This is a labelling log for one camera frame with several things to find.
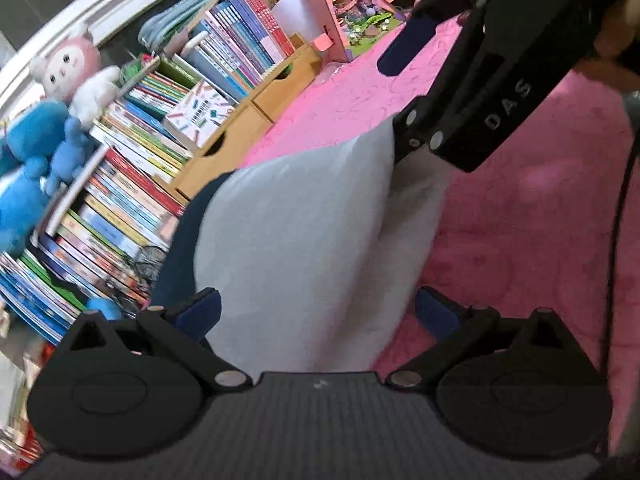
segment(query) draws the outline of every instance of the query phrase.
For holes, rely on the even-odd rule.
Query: pink mat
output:
[[[376,60],[390,34],[324,84],[309,87],[246,163],[366,132],[428,90],[458,32],[454,22],[442,25],[401,75],[386,78]],[[620,96],[568,75],[491,159],[473,174],[456,175],[422,282],[507,316],[552,307],[597,363],[609,232],[631,138]],[[610,367],[614,442],[640,365],[639,186],[633,181],[620,240]],[[386,374],[432,342],[409,309],[374,368]]]

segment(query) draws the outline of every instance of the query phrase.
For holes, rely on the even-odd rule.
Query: stuffed animal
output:
[[[60,142],[51,157],[51,171],[44,191],[53,196],[60,183],[71,184],[81,173],[91,152],[87,136],[82,131],[80,119],[69,117],[65,121],[65,140]]]
[[[101,67],[100,51],[86,24],[79,23],[48,58],[33,58],[29,71],[48,98],[69,104],[78,87]]]
[[[24,251],[27,237],[49,204],[49,197],[40,189],[40,178],[48,170],[46,158],[30,158],[22,174],[0,195],[0,251],[14,257]]]
[[[0,139],[0,176],[33,156],[50,158],[65,138],[68,117],[64,103],[48,99],[27,110]]]
[[[104,107],[115,101],[118,95],[115,83],[118,79],[120,69],[117,66],[108,66],[78,87],[69,105],[69,113],[80,119],[84,131],[88,132],[102,114]]]

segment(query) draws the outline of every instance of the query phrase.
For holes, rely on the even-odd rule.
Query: pink and white plush toy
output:
[[[85,23],[78,23],[48,57],[35,57],[29,71],[48,98],[67,105],[78,87],[102,68],[100,51]]]

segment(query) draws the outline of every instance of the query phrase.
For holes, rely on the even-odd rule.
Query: blue plush toy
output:
[[[14,257],[24,251],[25,240],[49,203],[49,197],[40,189],[40,178],[47,171],[46,158],[30,158],[22,174],[0,195],[0,251]]]
[[[33,156],[50,158],[65,138],[66,105],[44,100],[26,111],[0,139],[0,176]]]
[[[71,184],[81,173],[91,150],[91,143],[82,131],[82,123],[75,117],[69,117],[65,121],[65,140],[56,148],[51,158],[51,172],[45,185],[45,193],[53,196],[61,182]]]

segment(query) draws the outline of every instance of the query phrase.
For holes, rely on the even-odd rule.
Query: pink surface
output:
[[[254,146],[255,164],[366,132],[431,85],[458,34],[453,22],[396,78],[376,69],[392,33],[321,85],[309,87]],[[594,362],[606,293],[607,247],[631,132],[620,96],[569,74],[473,174],[459,173],[422,282],[463,304],[526,317],[558,311]],[[611,378],[616,441],[640,365],[640,180],[620,240]],[[432,339],[410,309],[376,366],[386,374]]]

